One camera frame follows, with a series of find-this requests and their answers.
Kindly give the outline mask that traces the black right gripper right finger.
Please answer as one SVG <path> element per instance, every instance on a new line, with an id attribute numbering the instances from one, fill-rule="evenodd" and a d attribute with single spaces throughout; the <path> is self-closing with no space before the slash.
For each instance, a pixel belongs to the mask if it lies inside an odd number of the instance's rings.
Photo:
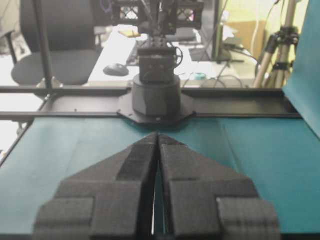
<path id="1" fill-rule="evenodd" d="M 158 146 L 167 228 L 176 239 L 280 239 L 276 211 L 249 177 L 167 135 Z"/>

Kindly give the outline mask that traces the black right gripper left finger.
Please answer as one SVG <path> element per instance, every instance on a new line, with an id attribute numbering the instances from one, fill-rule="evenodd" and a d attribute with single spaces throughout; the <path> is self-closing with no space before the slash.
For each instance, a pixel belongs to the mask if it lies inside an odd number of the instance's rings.
<path id="1" fill-rule="evenodd" d="M 151 235 L 158 134 L 62 180 L 38 211 L 35 240 L 135 240 Z"/>

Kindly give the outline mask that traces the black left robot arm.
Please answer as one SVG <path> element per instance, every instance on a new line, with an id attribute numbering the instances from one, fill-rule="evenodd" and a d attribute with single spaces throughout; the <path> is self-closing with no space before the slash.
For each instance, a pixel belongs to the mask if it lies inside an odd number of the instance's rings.
<path id="1" fill-rule="evenodd" d="M 202 27 L 202 0 L 113 0 L 113 25 L 132 25 L 146 34 L 138 47 L 139 73 L 118 100 L 118 115 L 139 124 L 174 124 L 195 114 L 194 99 L 182 94 L 175 69 L 183 56 L 167 36 L 178 28 Z"/>

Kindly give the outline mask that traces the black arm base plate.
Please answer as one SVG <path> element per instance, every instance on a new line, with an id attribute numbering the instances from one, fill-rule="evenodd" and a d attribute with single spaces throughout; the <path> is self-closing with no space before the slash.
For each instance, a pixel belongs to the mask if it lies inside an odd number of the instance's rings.
<path id="1" fill-rule="evenodd" d="M 192 97 L 177 87 L 144 88 L 134 86 L 118 100 L 117 113 L 142 125 L 171 125 L 196 113 Z"/>

